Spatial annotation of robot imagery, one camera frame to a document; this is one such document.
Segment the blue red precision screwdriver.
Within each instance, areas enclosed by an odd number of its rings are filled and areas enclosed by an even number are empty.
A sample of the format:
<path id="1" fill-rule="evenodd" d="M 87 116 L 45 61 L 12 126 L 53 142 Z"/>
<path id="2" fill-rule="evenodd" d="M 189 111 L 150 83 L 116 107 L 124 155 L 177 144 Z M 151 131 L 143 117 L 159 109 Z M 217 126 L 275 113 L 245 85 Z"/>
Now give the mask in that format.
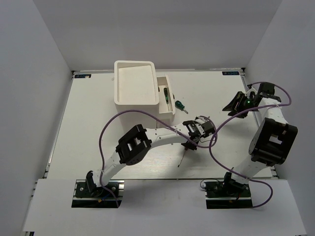
<path id="1" fill-rule="evenodd" d="M 179 163 L 178 163 L 177 168 L 179 168 L 179 167 L 180 167 L 180 165 L 181 165 L 181 163 L 182 163 L 182 161 L 183 161 L 183 158 L 184 158 L 184 156 L 185 156 L 186 152 L 187 152 L 187 150 L 186 150 L 186 149 L 184 149 L 183 155 L 182 155 L 182 157 L 181 157 L 181 159 L 180 159 L 180 161 L 179 161 Z"/>

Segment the white drawer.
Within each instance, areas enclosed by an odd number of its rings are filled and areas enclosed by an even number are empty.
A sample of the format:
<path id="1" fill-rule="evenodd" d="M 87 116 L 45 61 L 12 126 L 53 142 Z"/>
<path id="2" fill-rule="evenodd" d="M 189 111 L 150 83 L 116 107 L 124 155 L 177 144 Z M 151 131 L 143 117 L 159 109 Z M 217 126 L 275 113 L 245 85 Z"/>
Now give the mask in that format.
<path id="1" fill-rule="evenodd" d="M 175 98 L 172 87 L 167 75 L 157 77 L 159 109 L 158 117 L 160 120 L 170 124 L 175 118 Z"/>

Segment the green slim screwdriver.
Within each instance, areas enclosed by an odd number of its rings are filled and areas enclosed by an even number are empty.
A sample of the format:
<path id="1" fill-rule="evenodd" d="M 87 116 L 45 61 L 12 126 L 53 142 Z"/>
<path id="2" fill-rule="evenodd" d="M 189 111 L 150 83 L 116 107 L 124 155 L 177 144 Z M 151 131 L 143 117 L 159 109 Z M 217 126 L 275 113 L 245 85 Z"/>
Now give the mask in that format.
<path id="1" fill-rule="evenodd" d="M 163 89 L 163 92 L 164 92 L 165 101 L 166 101 L 166 105 L 167 105 L 168 111 L 170 112 L 170 103 L 169 103 L 169 96 L 168 96 L 168 88 L 165 87 L 165 88 Z"/>

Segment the white drawer cabinet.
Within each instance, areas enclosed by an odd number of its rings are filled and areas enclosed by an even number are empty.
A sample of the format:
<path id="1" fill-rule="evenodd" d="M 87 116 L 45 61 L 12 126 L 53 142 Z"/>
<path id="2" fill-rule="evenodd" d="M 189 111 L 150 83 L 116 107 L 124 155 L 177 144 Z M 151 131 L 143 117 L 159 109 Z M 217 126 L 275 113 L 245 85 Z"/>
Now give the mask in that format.
<path id="1" fill-rule="evenodd" d="M 114 102 L 117 112 L 141 110 L 157 117 L 159 96 L 154 63 L 134 60 L 116 61 Z"/>

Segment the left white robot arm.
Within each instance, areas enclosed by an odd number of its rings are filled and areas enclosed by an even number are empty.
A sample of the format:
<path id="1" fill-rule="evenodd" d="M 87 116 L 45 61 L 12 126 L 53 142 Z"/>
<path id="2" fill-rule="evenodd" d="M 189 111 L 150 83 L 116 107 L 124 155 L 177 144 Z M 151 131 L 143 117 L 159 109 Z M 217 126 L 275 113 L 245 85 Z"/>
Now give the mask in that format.
<path id="1" fill-rule="evenodd" d="M 99 196 L 114 175 L 126 166 L 141 162 L 149 150 L 171 144 L 181 144 L 185 150 L 196 150 L 199 141 L 214 132 L 213 123 L 203 117 L 156 129 L 144 128 L 138 124 L 118 140 L 111 156 L 101 154 L 102 167 L 99 171 L 87 173 L 86 189 L 92 197 Z"/>

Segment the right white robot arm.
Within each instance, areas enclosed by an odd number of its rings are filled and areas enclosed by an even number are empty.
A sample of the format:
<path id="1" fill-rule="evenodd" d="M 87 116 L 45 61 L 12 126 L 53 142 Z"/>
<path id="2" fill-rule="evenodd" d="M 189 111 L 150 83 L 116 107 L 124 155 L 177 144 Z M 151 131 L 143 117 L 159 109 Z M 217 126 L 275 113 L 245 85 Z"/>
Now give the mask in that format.
<path id="1" fill-rule="evenodd" d="M 248 157 L 224 176 L 222 189 L 228 196 L 246 189 L 249 180 L 261 170 L 283 164 L 298 133 L 298 128 L 284 118 L 283 104 L 281 98 L 275 95 L 273 83 L 260 82 L 258 89 L 249 84 L 248 88 L 245 93 L 237 92 L 223 108 L 231 117 L 245 118 L 249 108 L 259 112 L 261 117 Z"/>

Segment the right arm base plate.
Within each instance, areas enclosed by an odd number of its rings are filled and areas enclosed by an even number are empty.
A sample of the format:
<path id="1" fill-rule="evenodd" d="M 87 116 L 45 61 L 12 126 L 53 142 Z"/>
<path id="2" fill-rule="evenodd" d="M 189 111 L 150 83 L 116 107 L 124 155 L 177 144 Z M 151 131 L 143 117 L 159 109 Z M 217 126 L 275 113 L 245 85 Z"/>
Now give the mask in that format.
<path id="1" fill-rule="evenodd" d="M 244 209 L 252 208 L 250 188 L 240 189 L 234 186 L 225 186 L 223 181 L 209 178 L 200 182 L 205 191 L 207 209 Z"/>

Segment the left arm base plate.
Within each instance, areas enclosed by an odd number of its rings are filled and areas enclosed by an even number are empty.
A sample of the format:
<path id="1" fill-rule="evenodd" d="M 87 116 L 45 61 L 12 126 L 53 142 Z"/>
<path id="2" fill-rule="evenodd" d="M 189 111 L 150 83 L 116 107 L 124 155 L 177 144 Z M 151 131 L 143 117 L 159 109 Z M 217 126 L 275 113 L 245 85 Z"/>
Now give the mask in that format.
<path id="1" fill-rule="evenodd" d="M 106 187 L 110 189 L 113 195 L 103 189 L 98 187 L 94 193 L 88 191 L 86 182 L 83 180 L 76 181 L 73 198 L 72 198 L 72 208 L 118 208 L 123 199 L 124 191 L 124 180 L 111 180 Z"/>

